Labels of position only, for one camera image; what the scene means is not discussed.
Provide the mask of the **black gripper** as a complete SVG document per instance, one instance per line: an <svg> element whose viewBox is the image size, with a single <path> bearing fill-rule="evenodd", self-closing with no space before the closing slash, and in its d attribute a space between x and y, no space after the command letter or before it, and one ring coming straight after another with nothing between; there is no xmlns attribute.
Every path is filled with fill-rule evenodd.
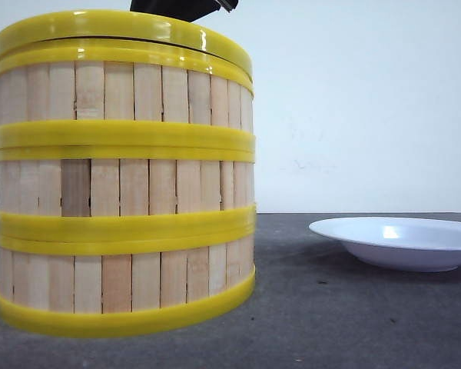
<svg viewBox="0 0 461 369"><path fill-rule="evenodd" d="M238 0L132 0L130 11L193 22L223 8L233 11Z"/></svg>

